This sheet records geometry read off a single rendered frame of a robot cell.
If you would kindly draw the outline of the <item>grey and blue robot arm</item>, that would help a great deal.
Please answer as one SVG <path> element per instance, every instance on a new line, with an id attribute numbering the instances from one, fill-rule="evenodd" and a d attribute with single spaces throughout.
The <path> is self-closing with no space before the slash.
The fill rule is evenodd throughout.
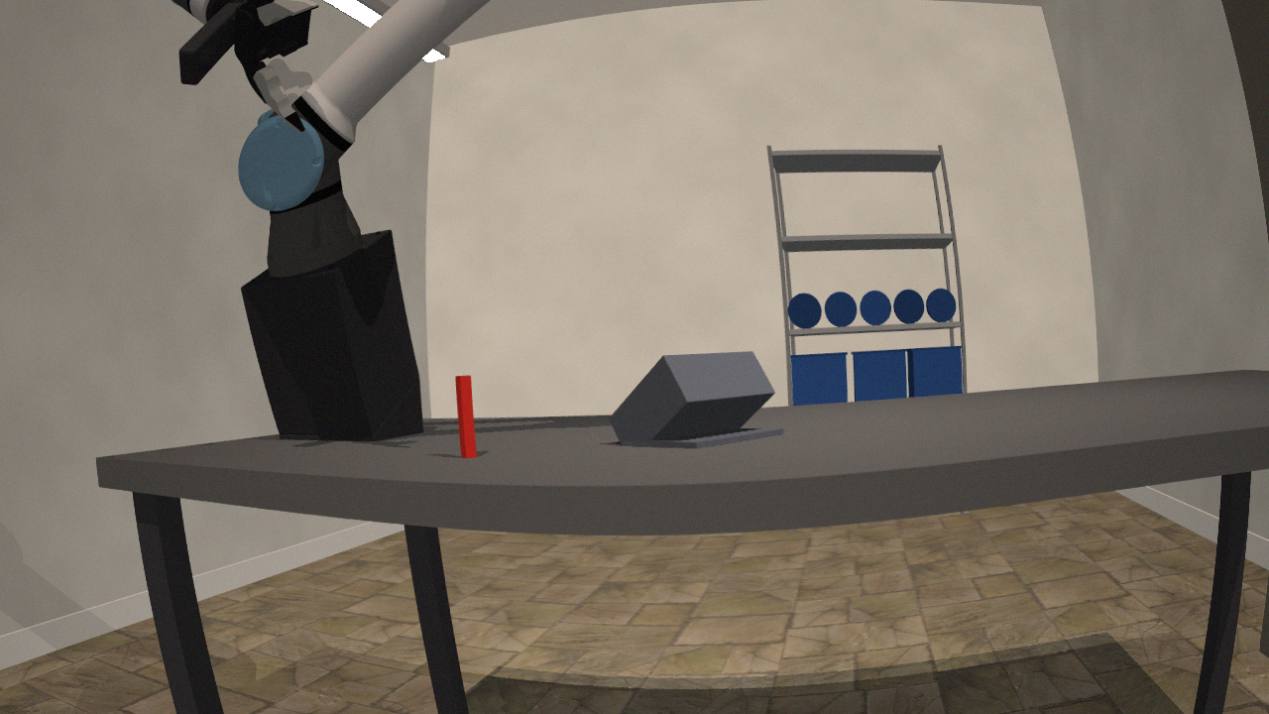
<path id="1" fill-rule="evenodd" d="M 260 115 L 237 175 L 246 197 L 272 211 L 266 263 L 274 279 L 319 270 L 362 247 L 339 159 L 355 142 L 358 122 L 489 1 L 398 0 L 291 104 L 302 134 L 273 109 Z M 233 46 L 230 19 L 242 4 L 227 3 L 206 22 L 209 0 L 173 3 L 203 24 L 178 49 L 181 84 L 197 85 Z"/>

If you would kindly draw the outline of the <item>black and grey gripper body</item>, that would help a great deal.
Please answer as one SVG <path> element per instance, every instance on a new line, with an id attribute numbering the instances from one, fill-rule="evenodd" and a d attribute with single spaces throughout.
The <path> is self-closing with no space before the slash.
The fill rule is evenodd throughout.
<path id="1" fill-rule="evenodd" d="M 227 3 L 245 4 L 249 0 L 209 0 L 206 8 L 206 22 L 220 11 Z M 297 18 L 297 19 L 296 19 Z M 250 11 L 244 11 L 242 5 L 236 6 L 236 14 L 230 19 L 230 44 L 233 44 L 235 55 L 242 66 L 253 66 L 255 60 L 272 60 L 274 56 L 288 56 L 308 44 L 308 23 L 311 11 L 299 15 L 288 15 L 260 29 Z"/>

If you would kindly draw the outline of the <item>dark grey sloped panel with square hole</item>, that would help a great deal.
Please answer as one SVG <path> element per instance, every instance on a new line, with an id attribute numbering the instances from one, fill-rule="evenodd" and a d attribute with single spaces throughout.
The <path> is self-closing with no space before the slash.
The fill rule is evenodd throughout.
<path id="1" fill-rule="evenodd" d="M 609 416 L 621 444 L 703 448 L 783 434 L 742 427 L 775 392 L 755 353 L 662 354 Z"/>

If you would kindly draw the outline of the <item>red rectangular peg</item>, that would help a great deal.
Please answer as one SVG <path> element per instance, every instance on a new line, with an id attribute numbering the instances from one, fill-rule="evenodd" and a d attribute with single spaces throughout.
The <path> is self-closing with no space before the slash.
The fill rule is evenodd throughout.
<path id="1" fill-rule="evenodd" d="M 461 457 L 476 458 L 471 375 L 456 375 Z"/>

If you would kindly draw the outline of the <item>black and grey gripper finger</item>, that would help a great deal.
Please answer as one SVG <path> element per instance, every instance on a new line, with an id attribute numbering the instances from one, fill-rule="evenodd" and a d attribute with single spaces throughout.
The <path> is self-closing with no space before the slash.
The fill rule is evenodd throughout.
<path id="1" fill-rule="evenodd" d="M 272 107 L 298 134 L 302 134 L 305 127 L 297 110 L 291 109 L 291 104 L 311 88 L 311 75 L 305 71 L 291 71 L 284 60 L 272 60 L 268 66 L 263 60 L 255 60 L 253 66 L 242 67 L 251 88 L 258 91 L 260 99 Z"/>
<path id="2" fill-rule="evenodd" d="M 319 8 L 319 4 L 311 0 L 249 0 L 242 4 L 244 11 L 250 11 L 255 23 L 258 23 L 258 30 L 260 29 L 260 20 L 264 27 L 272 27 L 273 23 L 282 18 L 299 15 L 313 10 L 313 8 Z"/>

